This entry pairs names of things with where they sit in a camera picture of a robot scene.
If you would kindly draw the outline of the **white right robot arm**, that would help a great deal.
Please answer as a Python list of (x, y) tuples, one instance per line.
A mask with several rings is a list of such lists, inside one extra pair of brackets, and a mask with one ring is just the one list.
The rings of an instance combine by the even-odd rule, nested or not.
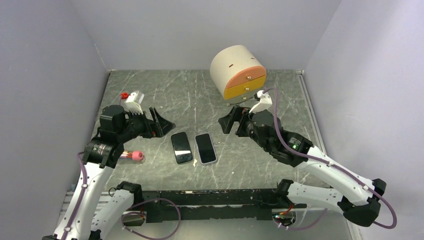
[(379, 197), (387, 185), (382, 179), (371, 180), (346, 169), (325, 156), (309, 139), (284, 130), (280, 119), (270, 111), (249, 111), (248, 107), (234, 106), (218, 119), (222, 132), (229, 134), (237, 122), (236, 136), (252, 139), (279, 163), (306, 171), (329, 186), (314, 187), (282, 179), (274, 195), (278, 206), (317, 205), (341, 213), (348, 221), (362, 227), (376, 222), (381, 209)]

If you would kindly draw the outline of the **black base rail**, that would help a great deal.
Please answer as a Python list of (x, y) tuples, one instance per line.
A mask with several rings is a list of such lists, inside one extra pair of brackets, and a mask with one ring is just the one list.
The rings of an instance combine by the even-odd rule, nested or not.
[(143, 191), (145, 203), (131, 210), (146, 215), (147, 223), (177, 220), (256, 219), (270, 221), (280, 212), (306, 207), (289, 203), (274, 188)]

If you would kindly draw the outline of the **round beige drawer cabinet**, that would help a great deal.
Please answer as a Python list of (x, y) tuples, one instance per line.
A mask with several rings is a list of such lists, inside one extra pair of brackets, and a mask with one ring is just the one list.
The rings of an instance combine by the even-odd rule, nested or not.
[(244, 45), (221, 50), (211, 61), (209, 74), (228, 105), (252, 98), (267, 78), (265, 67)]

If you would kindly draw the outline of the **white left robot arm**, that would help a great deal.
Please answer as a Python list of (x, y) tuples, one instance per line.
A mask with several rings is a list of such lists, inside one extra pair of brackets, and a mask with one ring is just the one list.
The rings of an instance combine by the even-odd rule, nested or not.
[(121, 105), (106, 106), (99, 117), (97, 134), (78, 153), (80, 176), (69, 206), (53, 234), (45, 240), (104, 240), (127, 210), (144, 202), (140, 184), (123, 181), (112, 198), (97, 211), (103, 189), (124, 153), (124, 144), (137, 137), (161, 138), (175, 124), (161, 117), (154, 107), (133, 113)]

